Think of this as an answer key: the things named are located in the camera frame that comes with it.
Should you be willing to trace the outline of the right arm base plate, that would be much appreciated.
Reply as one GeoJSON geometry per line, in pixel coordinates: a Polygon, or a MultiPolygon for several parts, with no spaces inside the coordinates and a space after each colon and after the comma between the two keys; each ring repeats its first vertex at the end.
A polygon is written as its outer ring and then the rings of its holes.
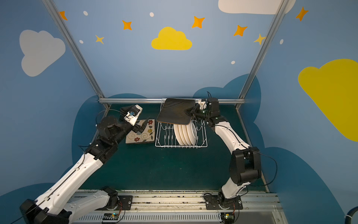
{"type": "Polygon", "coordinates": [[[226,199],[218,195],[204,194],[203,199],[205,201],[207,210],[242,210],[243,209],[243,205],[240,197],[226,199]]]}

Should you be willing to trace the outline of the floral square plate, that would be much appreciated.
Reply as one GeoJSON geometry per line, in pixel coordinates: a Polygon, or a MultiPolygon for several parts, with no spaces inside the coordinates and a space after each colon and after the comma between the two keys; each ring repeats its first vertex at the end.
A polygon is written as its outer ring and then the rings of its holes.
{"type": "Polygon", "coordinates": [[[133,140],[126,140],[125,143],[126,144],[152,144],[152,143],[155,143],[155,141],[143,140],[143,139],[140,139],[139,141],[135,141],[133,139],[133,140]]]}
{"type": "Polygon", "coordinates": [[[142,144],[155,142],[155,119],[149,119],[143,131],[130,131],[126,136],[126,144],[142,144]]]}

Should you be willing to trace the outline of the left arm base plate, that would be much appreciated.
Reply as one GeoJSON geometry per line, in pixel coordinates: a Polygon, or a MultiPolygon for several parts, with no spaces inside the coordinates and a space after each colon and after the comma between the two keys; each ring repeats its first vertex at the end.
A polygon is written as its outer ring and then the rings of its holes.
{"type": "Polygon", "coordinates": [[[111,197],[108,204],[103,207],[104,210],[130,210],[133,201],[133,196],[115,196],[111,197]]]}

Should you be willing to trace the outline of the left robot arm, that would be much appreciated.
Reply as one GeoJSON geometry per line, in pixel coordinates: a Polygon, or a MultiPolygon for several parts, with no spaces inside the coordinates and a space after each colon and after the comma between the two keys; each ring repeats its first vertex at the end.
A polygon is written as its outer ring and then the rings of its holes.
{"type": "Polygon", "coordinates": [[[97,209],[117,210],[122,203],[116,190],[103,187],[96,193],[69,202],[74,193],[117,151],[129,132],[142,132],[146,124],[137,120],[143,109],[139,105],[122,107],[119,117],[106,116],[97,124],[98,138],[83,152],[78,162],[50,189],[36,200],[27,199],[20,211],[27,224],[71,224],[97,209]]]}

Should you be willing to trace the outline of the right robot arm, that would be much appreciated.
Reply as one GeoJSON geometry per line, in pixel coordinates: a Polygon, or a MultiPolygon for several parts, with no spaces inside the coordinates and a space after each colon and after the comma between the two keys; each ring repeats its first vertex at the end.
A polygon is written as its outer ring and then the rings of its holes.
{"type": "Polygon", "coordinates": [[[239,193],[260,179],[261,156],[257,147],[251,147],[231,127],[225,116],[221,115],[217,98],[202,99],[193,107],[185,109],[187,115],[201,119],[223,140],[231,153],[229,164],[230,178],[218,192],[218,204],[229,209],[239,200],[239,193]]]}

